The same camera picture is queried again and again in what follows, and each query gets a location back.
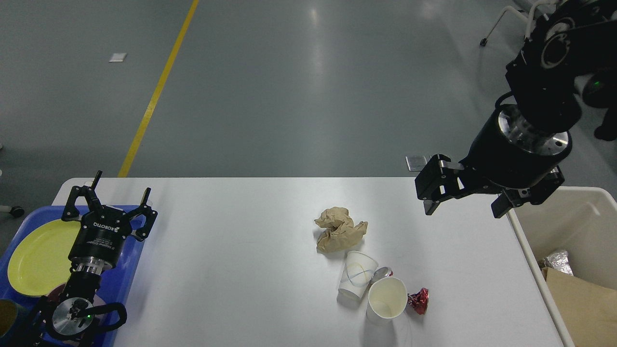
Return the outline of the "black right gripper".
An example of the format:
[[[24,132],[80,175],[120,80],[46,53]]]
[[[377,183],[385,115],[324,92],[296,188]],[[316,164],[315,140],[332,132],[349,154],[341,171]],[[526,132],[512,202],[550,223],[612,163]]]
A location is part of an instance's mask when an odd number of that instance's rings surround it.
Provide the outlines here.
[[[569,132],[536,130],[517,105],[500,105],[460,163],[443,154],[426,162],[415,178],[416,195],[425,215],[433,215],[446,200],[498,195],[491,209],[500,219],[526,203],[541,205],[557,191],[565,181],[558,164],[572,147]]]

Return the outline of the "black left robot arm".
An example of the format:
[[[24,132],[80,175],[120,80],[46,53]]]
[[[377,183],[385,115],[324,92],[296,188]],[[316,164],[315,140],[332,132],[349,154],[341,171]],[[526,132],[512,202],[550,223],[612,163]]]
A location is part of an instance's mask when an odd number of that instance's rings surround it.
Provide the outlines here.
[[[145,241],[158,213],[148,204],[149,187],[132,210],[102,204],[95,192],[101,175],[98,171],[91,184],[71,188],[60,215],[63,222],[79,224],[67,256],[70,275],[57,298],[42,295],[24,318],[15,319],[9,347],[47,347],[45,336],[90,347],[99,335],[126,323],[124,303],[96,305],[94,298],[103,274],[118,266],[126,242]]]

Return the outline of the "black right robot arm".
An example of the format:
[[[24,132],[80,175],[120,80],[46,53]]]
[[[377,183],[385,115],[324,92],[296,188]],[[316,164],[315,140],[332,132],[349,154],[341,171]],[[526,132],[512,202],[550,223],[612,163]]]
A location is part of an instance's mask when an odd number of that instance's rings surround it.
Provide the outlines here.
[[[616,2],[567,0],[539,18],[506,80],[509,92],[496,100],[467,156],[455,163],[436,154],[419,171],[415,190],[426,215],[476,194],[496,195],[497,219],[545,202],[564,182],[558,165],[572,151],[580,103],[606,110],[595,138],[616,139]]]

